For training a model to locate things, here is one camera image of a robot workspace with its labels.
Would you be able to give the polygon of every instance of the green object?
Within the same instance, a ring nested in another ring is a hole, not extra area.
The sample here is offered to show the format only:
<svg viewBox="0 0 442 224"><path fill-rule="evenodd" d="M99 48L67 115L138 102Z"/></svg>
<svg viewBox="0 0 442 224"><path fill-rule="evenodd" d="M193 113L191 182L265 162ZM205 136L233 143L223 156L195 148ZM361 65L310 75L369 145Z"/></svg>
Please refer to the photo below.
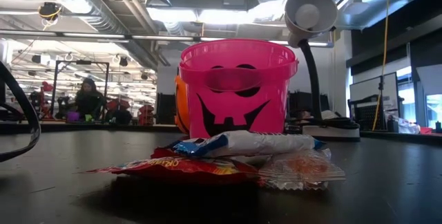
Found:
<svg viewBox="0 0 442 224"><path fill-rule="evenodd" d="M91 121L93 120L91 114L86 114L86 115L84 116L84 118L85 118L86 122L91 122Z"/></svg>

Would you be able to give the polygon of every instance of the pink pumpkin bucket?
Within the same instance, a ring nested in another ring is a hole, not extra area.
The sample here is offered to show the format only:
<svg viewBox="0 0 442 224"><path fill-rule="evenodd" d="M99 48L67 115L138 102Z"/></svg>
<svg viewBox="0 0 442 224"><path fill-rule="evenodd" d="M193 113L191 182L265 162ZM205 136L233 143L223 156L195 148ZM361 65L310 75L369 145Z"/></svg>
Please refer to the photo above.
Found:
<svg viewBox="0 0 442 224"><path fill-rule="evenodd" d="M209 41L188 47L181 60L191 138L282 132L289 79L298 70L289 48L252 39Z"/></svg>

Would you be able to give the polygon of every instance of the black table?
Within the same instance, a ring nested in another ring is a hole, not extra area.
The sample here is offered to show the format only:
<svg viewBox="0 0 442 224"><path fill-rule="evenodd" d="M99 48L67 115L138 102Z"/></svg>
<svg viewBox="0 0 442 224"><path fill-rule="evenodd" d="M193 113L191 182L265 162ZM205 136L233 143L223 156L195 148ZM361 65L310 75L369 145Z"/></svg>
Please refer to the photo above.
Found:
<svg viewBox="0 0 442 224"><path fill-rule="evenodd" d="M0 223L442 223L442 149L364 138L329 143L346 181L326 191L279 192L152 183L78 174L148 158L177 133L43 133L30 152L0 163ZM28 136L0 136L0 149Z"/></svg>

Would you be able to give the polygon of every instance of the white candy wrapper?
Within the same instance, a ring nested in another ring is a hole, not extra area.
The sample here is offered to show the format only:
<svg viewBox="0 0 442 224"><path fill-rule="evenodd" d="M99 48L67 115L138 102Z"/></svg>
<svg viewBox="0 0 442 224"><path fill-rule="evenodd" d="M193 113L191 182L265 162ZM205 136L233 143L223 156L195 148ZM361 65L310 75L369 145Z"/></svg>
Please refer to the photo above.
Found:
<svg viewBox="0 0 442 224"><path fill-rule="evenodd" d="M174 146L175 152L196 157L259 156L319 148L309 135L226 131L212 138L194 138Z"/></svg>

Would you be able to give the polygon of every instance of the red chip bag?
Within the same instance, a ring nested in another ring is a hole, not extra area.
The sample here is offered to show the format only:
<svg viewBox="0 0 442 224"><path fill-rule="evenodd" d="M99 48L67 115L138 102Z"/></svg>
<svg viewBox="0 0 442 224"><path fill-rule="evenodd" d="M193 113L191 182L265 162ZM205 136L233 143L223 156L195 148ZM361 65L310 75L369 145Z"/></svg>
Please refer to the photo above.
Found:
<svg viewBox="0 0 442 224"><path fill-rule="evenodd" d="M254 167L229 159L163 157L136 160L86 173L100 172L146 176L177 183L229 184L258 179Z"/></svg>

